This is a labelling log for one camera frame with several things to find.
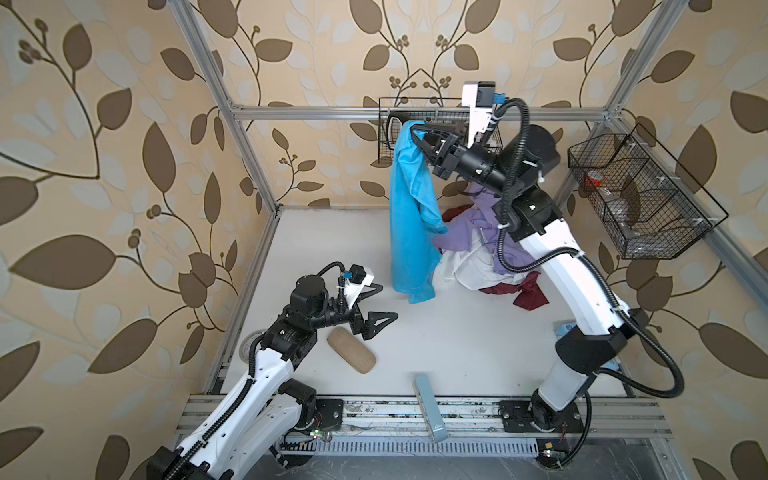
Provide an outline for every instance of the blue cloth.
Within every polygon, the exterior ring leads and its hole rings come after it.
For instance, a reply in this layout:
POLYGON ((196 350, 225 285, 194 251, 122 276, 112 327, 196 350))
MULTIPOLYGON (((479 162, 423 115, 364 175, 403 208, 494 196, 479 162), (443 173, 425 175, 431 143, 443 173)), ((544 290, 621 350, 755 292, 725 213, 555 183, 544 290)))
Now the blue cloth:
MULTIPOLYGON (((432 272, 440 262, 440 252, 432 245, 432 238, 448 231, 437 206, 432 174, 411 139, 411 126, 423 123, 407 121, 402 126, 389 185, 392 288, 409 294, 410 303, 434 298, 432 272)), ((424 138, 424 132, 417 135, 424 138)))

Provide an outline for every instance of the wallpaper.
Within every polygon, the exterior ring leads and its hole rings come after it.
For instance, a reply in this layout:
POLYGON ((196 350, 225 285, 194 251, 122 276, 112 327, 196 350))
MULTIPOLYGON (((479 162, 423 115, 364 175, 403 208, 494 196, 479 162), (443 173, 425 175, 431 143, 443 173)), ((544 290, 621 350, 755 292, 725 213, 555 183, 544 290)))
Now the wallpaper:
MULTIPOLYGON (((731 215, 720 228, 764 266, 767 15, 760 0, 691 0, 624 110, 679 155, 690 175, 668 167, 717 198, 731 215)), ((583 194, 571 195, 565 214, 576 239, 617 294, 648 313, 649 333, 685 375, 684 394, 662 406, 688 471, 768 478, 768 315, 704 242, 675 260, 619 260, 583 194)), ((632 340, 621 358, 638 381, 671 386, 650 347, 632 340)))
POLYGON ((760 0, 691 2, 624 116, 679 156, 690 176, 669 166, 712 193, 723 228, 768 270, 767 27, 760 0))
POLYGON ((170 442, 266 223, 162 7, 0 0, 2 478, 170 442))
MULTIPOLYGON (((541 188, 554 196, 567 169, 568 147, 584 140, 583 122, 542 122, 558 141, 561 164, 545 178, 541 188)), ((389 206, 391 157, 379 159, 376 126, 345 121, 246 122, 278 203, 301 207, 389 206)), ((515 122, 502 122, 502 142, 517 134, 515 122)), ((466 180, 453 175, 442 180, 432 175, 435 195, 442 207, 470 204, 462 195, 466 180)))
POLYGON ((460 97, 470 80, 532 106, 602 106, 653 0, 190 0, 243 105, 460 97))

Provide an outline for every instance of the sponge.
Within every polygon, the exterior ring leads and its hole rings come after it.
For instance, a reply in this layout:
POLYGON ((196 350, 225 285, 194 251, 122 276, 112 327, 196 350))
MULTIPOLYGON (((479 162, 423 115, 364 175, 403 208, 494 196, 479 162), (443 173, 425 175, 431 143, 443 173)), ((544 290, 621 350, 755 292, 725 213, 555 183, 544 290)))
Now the sponge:
POLYGON ((368 373, 376 364, 376 357, 349 330, 337 326, 328 335, 328 345, 355 370, 368 373))

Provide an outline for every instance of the red cloth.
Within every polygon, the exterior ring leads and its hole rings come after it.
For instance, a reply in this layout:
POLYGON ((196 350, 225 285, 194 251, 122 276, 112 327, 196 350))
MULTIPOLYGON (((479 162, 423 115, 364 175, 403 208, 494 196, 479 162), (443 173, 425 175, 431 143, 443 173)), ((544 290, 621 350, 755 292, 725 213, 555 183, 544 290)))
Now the red cloth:
POLYGON ((469 205, 461 205, 460 207, 453 207, 453 208, 449 208, 449 209, 447 209, 447 210, 446 210, 445 212, 443 212, 443 214, 442 214, 442 221, 444 221, 444 222, 448 223, 449 221, 453 220, 455 217, 458 217, 458 215, 459 215, 461 212, 463 212, 464 210, 467 210, 467 209, 468 209, 468 208, 470 208, 471 206, 472 206, 472 205, 471 205, 471 204, 469 204, 469 205))
POLYGON ((530 272, 520 285, 510 285, 509 283, 500 283, 496 286, 490 286, 488 288, 481 288, 483 293, 493 295, 504 295, 505 293, 520 292, 518 298, 515 299, 515 305, 526 310, 534 310, 542 305, 549 303, 544 292, 538 286, 537 278, 539 272, 530 272))

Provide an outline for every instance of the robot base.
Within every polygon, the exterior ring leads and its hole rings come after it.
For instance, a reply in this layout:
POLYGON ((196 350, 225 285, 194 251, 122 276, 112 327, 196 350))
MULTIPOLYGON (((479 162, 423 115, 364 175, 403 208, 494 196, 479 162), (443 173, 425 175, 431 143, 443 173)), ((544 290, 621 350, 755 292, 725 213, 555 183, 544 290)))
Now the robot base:
MULTIPOLYGON (((507 433, 541 433, 531 424, 533 415, 528 411, 530 400, 502 400, 499 403, 498 414, 504 423, 504 431, 507 433)), ((576 403, 571 402, 562 411, 562 425, 565 425, 566 433, 582 433, 584 423, 581 421, 576 403)), ((560 429, 552 431, 552 435, 561 435, 560 429)))

